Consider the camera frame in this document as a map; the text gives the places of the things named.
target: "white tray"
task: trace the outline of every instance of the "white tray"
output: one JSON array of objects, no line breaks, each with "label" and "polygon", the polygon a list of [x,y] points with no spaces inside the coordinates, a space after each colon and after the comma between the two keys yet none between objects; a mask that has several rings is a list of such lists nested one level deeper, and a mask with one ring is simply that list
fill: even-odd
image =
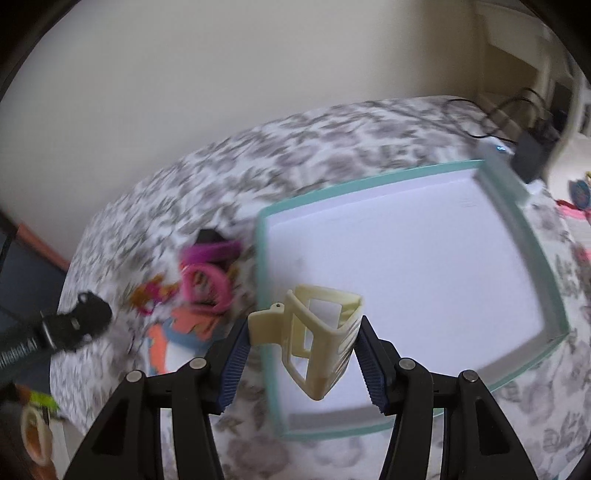
[{"label": "white tray", "polygon": [[[477,370],[490,389],[548,355],[569,331],[547,260],[501,161],[457,162],[358,180],[264,209],[259,307],[299,283],[363,295],[379,338],[430,371]],[[385,429],[355,356],[322,401],[262,351],[269,409],[292,439]]]}]

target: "beige wall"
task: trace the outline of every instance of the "beige wall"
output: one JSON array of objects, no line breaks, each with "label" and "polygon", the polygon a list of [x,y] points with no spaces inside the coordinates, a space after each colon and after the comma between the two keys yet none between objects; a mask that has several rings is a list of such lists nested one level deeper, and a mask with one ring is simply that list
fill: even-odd
[{"label": "beige wall", "polygon": [[476,89],[467,0],[82,0],[0,103],[0,208],[71,257],[181,155],[307,109]]}]

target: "floral bedspread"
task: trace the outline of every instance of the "floral bedspread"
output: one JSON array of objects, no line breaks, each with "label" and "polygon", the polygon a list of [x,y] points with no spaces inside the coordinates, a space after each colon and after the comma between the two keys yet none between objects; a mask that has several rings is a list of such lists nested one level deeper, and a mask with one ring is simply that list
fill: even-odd
[{"label": "floral bedspread", "polygon": [[[109,302],[107,334],[76,353],[52,359],[51,391],[85,433],[126,372],[147,371],[142,339],[150,323],[126,304],[128,294],[156,273],[176,280],[179,249],[200,228],[215,227],[245,245],[231,319],[255,307],[254,220],[287,197],[392,170],[473,158],[475,141],[441,112],[446,97],[382,100],[291,115],[189,154],[110,203],[80,241],[61,296],[92,290]],[[468,103],[450,110],[478,129],[481,113]],[[591,428],[591,307],[589,271],[577,264],[573,240],[547,193],[526,208],[553,268],[572,332],[547,360],[495,393],[538,475],[550,479],[585,446]],[[163,415],[166,477],[175,478],[170,413]],[[212,417],[228,480],[357,479],[379,477],[391,431],[320,442],[274,437],[265,404],[261,362],[252,352],[234,403]],[[439,478],[443,425],[434,421],[429,478]]]}]

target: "pink hair tie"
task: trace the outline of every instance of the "pink hair tie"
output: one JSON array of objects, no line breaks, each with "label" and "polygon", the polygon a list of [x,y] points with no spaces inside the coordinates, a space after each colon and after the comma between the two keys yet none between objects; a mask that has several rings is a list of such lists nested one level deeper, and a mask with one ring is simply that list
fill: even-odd
[{"label": "pink hair tie", "polygon": [[195,244],[181,250],[182,266],[203,263],[216,263],[223,260],[236,260],[240,257],[242,246],[240,240],[215,242],[211,244]]},{"label": "pink hair tie", "polygon": [[[204,274],[209,280],[209,288],[202,293],[195,292],[195,275],[198,273]],[[221,268],[208,263],[187,265],[181,271],[181,279],[181,291],[185,300],[192,304],[192,311],[222,314],[230,308],[232,283]],[[196,304],[211,299],[214,305]]]}]

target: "yellow object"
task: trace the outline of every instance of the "yellow object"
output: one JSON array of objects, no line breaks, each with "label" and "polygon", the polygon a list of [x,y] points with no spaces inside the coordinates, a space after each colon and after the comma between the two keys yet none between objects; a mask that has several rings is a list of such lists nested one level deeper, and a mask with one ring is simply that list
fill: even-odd
[{"label": "yellow object", "polygon": [[[310,311],[311,300],[341,305],[337,328]],[[363,298],[355,293],[298,285],[295,292],[287,291],[284,303],[248,316],[251,345],[280,345],[281,360],[294,381],[310,398],[321,400],[345,373],[361,325],[362,308]],[[304,344],[306,330],[314,335],[309,349]],[[291,362],[292,355],[309,359],[305,378]]]}]

